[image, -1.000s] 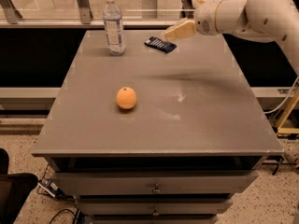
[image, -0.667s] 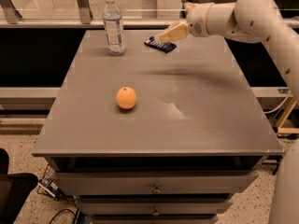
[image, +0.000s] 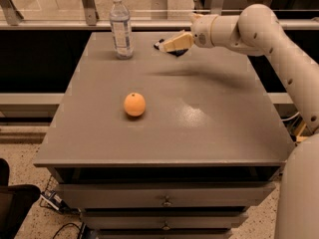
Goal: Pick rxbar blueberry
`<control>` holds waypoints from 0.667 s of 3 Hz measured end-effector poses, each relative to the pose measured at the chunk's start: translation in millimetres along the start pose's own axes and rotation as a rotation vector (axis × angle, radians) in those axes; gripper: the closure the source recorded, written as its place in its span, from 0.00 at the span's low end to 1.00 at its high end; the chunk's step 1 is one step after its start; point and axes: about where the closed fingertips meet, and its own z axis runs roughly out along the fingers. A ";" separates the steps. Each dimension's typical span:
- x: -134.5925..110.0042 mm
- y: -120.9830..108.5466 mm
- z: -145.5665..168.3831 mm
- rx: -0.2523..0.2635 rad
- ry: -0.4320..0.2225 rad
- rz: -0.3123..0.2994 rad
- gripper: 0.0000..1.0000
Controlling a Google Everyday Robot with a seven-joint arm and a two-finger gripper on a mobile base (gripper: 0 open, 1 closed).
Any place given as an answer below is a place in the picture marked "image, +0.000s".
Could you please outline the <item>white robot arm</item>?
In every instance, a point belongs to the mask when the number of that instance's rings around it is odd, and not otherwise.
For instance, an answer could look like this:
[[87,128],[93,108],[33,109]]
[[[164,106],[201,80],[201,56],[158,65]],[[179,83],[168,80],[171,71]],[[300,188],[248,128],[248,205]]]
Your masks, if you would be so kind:
[[264,56],[286,94],[270,98],[296,108],[311,135],[285,163],[274,239],[319,239],[319,66],[285,34],[274,12],[263,4],[246,7],[238,16],[190,16],[188,32],[180,31],[159,44],[162,52],[223,47]]

